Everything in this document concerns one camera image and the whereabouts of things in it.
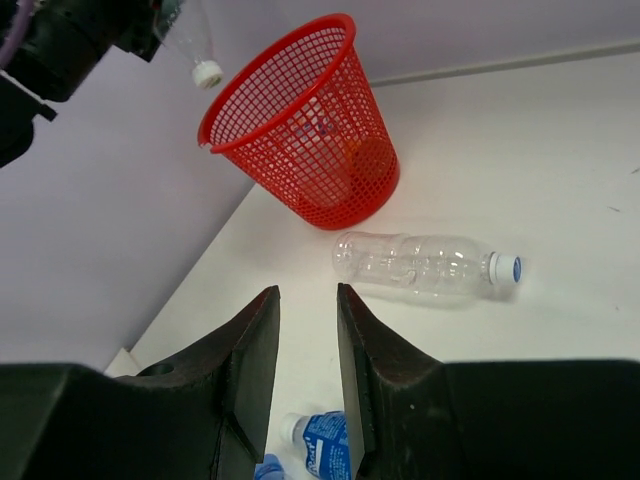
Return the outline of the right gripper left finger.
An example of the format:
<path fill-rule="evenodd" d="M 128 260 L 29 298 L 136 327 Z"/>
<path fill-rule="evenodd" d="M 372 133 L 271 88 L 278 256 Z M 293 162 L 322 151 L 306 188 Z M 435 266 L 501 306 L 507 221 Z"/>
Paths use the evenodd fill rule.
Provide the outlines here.
<path fill-rule="evenodd" d="M 249 479 L 266 450 L 280 330 L 271 286 L 134 376 L 1 368 L 5 479 Z"/>

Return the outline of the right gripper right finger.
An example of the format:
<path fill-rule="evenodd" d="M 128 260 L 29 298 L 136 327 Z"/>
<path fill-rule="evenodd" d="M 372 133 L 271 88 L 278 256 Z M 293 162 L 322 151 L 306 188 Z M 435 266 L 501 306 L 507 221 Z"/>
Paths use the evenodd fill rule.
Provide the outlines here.
<path fill-rule="evenodd" d="M 630 360 L 443 363 L 337 287 L 356 479 L 635 479 L 639 365 Z"/>

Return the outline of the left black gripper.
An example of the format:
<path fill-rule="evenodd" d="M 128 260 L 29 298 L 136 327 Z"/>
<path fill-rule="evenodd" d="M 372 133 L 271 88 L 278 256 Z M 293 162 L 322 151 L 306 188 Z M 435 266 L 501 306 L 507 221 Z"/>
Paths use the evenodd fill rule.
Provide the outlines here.
<path fill-rule="evenodd" d="M 181 1 L 103 1 L 109 25 L 115 29 L 113 44 L 120 50 L 150 62 L 181 13 Z"/>

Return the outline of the green label clear bottle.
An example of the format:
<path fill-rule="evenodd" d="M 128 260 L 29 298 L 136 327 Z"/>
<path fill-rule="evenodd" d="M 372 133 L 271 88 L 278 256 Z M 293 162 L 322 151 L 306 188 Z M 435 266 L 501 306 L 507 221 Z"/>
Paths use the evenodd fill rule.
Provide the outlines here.
<path fill-rule="evenodd" d="M 223 71 L 216 60 L 203 1 L 161 1 L 153 29 L 164 47 L 187 62 L 197 87 L 208 90 L 221 82 Z"/>

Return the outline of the blue label large bottle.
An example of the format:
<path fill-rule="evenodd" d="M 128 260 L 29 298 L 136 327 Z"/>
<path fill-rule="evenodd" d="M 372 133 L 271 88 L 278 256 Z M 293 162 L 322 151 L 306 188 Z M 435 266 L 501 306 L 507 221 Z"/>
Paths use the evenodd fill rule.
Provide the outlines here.
<path fill-rule="evenodd" d="M 346 415 L 343 411 L 304 416 L 286 414 L 280 425 L 285 444 L 301 455 L 306 471 L 316 479 L 351 480 Z"/>

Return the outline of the large clear plastic bottle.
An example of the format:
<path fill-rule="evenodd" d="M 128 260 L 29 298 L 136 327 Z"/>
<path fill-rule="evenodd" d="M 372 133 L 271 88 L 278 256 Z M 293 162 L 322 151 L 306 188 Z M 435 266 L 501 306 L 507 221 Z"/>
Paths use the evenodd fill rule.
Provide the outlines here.
<path fill-rule="evenodd" d="M 478 298 L 510 290 L 523 273 L 519 256 L 457 235 L 350 231 L 336 240 L 332 264 L 344 283 L 438 297 Z"/>

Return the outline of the orange plastic bottle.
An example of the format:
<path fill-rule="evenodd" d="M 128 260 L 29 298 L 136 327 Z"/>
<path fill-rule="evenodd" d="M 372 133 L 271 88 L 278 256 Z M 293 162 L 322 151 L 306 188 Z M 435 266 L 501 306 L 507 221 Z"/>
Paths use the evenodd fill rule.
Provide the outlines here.
<path fill-rule="evenodd" d="M 350 142 L 347 146 L 347 158 L 351 170 L 360 174 L 374 170 L 378 147 L 379 141 L 372 137 Z"/>

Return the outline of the white label clear bottle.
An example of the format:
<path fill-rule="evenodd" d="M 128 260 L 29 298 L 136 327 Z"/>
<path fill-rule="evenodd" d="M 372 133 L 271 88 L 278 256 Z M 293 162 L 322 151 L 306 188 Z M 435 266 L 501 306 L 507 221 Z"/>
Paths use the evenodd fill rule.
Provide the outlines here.
<path fill-rule="evenodd" d="M 315 143 L 337 131 L 333 118 L 323 111 L 309 111 L 299 117 L 294 124 L 294 138 L 301 142 Z"/>

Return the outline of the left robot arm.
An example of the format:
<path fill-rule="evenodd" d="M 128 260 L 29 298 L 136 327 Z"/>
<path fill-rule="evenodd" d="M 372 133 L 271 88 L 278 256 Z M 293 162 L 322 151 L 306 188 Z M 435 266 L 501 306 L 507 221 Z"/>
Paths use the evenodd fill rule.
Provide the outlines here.
<path fill-rule="evenodd" d="M 149 62 L 178 1 L 57 0 L 1 3 L 1 165 L 32 145 L 34 119 L 68 101 L 115 46 Z"/>

